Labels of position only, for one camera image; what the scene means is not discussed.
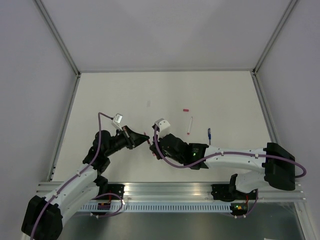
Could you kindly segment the blue ballpoint pen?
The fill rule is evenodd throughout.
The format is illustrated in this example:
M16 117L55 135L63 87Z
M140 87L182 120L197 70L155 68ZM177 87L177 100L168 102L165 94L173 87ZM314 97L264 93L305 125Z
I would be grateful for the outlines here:
M211 128L207 129L207 135L208 135L208 142L209 145L211 145L211 139L212 139L212 135L211 135Z

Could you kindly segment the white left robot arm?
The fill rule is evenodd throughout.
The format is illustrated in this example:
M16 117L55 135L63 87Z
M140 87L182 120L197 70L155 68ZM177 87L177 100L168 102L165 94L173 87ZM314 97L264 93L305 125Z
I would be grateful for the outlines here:
M128 126L115 135L107 130L98 131L76 173L45 196L31 198L21 231L32 240L58 239L67 221L83 205L95 197L104 199L108 195L108 180L102 173L110 164L109 157L123 148L132 150L149 139Z

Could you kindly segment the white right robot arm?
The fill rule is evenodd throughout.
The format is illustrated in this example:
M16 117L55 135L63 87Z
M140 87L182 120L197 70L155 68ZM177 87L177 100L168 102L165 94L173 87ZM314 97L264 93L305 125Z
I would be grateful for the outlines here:
M162 138L154 136L149 150L158 160L164 160L177 169L232 168L246 170L235 173L222 189L212 191L215 200L232 202L270 186L282 191L296 189L295 157L274 142L265 148L232 150L202 143L186 143L173 134Z

